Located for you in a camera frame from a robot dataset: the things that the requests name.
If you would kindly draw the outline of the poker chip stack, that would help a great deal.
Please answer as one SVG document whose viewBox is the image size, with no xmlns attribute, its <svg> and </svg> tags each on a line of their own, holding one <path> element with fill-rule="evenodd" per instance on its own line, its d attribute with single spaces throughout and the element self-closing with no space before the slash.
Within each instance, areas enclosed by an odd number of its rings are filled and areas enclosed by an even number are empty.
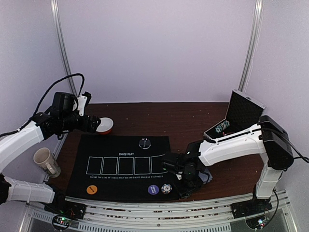
<svg viewBox="0 0 309 232">
<path fill-rule="evenodd" d="M 163 194 L 170 194 L 172 191 L 172 185 L 171 184 L 163 184 L 161 187 L 161 192 Z"/>
</svg>

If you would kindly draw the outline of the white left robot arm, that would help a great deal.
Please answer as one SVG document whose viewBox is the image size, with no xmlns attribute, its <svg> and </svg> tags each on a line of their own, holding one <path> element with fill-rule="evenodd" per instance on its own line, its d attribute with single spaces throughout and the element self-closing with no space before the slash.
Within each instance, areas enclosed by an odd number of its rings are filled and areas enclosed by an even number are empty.
<svg viewBox="0 0 309 232">
<path fill-rule="evenodd" d="M 0 171 L 2 172 L 26 150 L 53 135 L 61 136 L 73 130 L 95 133 L 100 124 L 99 117 L 81 116 L 78 111 L 69 113 L 63 118 L 43 112 L 37 113 L 27 126 L 0 141 Z M 69 203 L 55 194 L 53 188 L 47 184 L 15 180 L 0 174 L 0 203 L 6 201 L 49 203 L 58 214 L 64 215 L 70 209 Z"/>
</svg>

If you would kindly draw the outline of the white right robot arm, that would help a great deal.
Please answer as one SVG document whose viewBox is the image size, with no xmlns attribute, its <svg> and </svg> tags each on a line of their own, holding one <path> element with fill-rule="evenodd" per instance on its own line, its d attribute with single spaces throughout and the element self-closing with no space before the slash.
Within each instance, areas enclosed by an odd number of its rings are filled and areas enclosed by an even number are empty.
<svg viewBox="0 0 309 232">
<path fill-rule="evenodd" d="M 282 172 L 294 162 L 288 133 L 271 117 L 262 116 L 258 123 L 225 137 L 190 143 L 185 153 L 167 152 L 161 163 L 163 170 L 176 175 L 174 186 L 186 198 L 210 181 L 208 167 L 252 154 L 266 156 L 254 198 L 247 204 L 256 214 L 265 207 Z"/>
</svg>

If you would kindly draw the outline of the right arm base board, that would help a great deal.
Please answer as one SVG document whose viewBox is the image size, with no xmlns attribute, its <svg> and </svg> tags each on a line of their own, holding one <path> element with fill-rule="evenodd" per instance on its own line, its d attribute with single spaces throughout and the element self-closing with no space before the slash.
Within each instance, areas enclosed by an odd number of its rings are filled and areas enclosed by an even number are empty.
<svg viewBox="0 0 309 232">
<path fill-rule="evenodd" d="M 267 214 L 272 209 L 270 198 L 258 199 L 256 194 L 250 200 L 231 204 L 234 219 L 246 218 L 246 224 L 253 230 L 261 230 L 267 224 Z"/>
</svg>

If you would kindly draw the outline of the purple small blind button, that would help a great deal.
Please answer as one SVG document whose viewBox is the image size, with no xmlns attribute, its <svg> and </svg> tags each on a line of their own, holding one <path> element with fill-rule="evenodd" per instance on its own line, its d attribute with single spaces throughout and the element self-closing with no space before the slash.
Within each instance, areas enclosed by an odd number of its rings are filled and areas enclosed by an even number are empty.
<svg viewBox="0 0 309 232">
<path fill-rule="evenodd" d="M 159 193 L 160 189 L 157 185 L 150 185 L 148 187 L 147 191 L 150 195 L 157 195 Z"/>
</svg>

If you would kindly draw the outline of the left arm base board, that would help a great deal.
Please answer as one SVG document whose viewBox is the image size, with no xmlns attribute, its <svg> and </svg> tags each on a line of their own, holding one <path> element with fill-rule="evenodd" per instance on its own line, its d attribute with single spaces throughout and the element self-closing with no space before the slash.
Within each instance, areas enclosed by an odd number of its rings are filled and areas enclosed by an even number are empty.
<svg viewBox="0 0 309 232">
<path fill-rule="evenodd" d="M 55 214 L 51 224 L 59 232 L 68 229 L 73 222 L 83 219 L 86 210 L 85 204 L 67 201 L 62 192 L 56 193 L 51 203 L 42 204 L 45 211 Z"/>
</svg>

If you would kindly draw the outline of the deck of playing cards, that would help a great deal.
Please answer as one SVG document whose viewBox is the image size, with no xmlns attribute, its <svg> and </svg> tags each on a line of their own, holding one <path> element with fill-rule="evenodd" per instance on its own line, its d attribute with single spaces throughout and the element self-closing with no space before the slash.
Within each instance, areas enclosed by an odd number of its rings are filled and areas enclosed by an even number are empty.
<svg viewBox="0 0 309 232">
<path fill-rule="evenodd" d="M 201 181 L 203 182 L 203 184 L 207 184 L 212 180 L 212 175 L 211 175 L 210 171 L 208 170 L 208 168 L 205 168 L 203 171 L 200 171 L 198 173 L 198 176 L 201 179 Z"/>
</svg>

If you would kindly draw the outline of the orange big blind button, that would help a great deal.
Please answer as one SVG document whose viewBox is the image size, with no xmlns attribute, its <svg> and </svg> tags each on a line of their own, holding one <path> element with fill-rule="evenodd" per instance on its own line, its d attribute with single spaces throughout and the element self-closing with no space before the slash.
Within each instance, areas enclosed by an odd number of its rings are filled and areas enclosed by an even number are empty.
<svg viewBox="0 0 309 232">
<path fill-rule="evenodd" d="M 86 193 L 89 195 L 94 195 L 98 191 L 98 187 L 95 185 L 90 185 L 86 188 Z"/>
</svg>

